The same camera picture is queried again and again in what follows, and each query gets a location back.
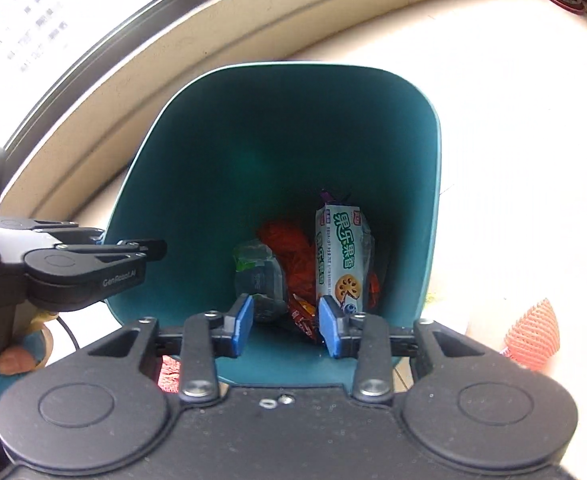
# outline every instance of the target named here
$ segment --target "plant pot saucer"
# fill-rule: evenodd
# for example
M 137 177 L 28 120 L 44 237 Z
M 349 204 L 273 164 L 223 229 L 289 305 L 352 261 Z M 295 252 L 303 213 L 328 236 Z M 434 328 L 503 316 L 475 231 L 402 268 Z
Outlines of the plant pot saucer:
M 554 2 L 557 6 L 562 7 L 565 10 L 568 10 L 569 12 L 573 12 L 574 14 L 586 14 L 587 13 L 587 7 L 585 6 L 584 2 L 580 2 L 579 4 L 570 4 L 567 2 L 563 2 L 562 0 L 551 0 L 552 2 Z

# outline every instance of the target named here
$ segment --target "beige wall ledge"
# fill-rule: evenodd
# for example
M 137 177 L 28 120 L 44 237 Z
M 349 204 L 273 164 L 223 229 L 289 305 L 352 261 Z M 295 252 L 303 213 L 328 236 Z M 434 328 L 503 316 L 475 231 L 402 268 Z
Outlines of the beige wall ledge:
M 104 76 L 14 176 L 1 214 L 67 219 L 132 159 L 164 104 L 209 70 L 284 59 L 423 0 L 212 0 Z

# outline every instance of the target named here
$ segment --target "orange mesh net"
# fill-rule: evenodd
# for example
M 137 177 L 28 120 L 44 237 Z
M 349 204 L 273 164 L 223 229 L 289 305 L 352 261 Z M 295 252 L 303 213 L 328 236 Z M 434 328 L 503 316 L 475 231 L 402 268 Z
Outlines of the orange mesh net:
M 505 355 L 530 370 L 541 370 L 560 349 L 558 320 L 549 300 L 531 307 L 505 336 Z

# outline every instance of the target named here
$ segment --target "snack wrapper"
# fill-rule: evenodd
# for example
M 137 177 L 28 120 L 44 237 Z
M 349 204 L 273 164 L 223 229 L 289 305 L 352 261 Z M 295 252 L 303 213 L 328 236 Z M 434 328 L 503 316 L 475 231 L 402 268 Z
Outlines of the snack wrapper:
M 327 204 L 316 213 L 316 294 L 346 314 L 368 306 L 373 237 L 359 207 Z

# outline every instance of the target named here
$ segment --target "blue glove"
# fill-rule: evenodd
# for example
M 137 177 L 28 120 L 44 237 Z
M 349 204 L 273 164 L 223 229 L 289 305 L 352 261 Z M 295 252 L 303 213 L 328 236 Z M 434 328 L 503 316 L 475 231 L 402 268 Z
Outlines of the blue glove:
M 32 371 L 45 355 L 45 338 L 40 330 L 23 338 L 19 346 L 10 347 L 0 354 L 0 395 Z

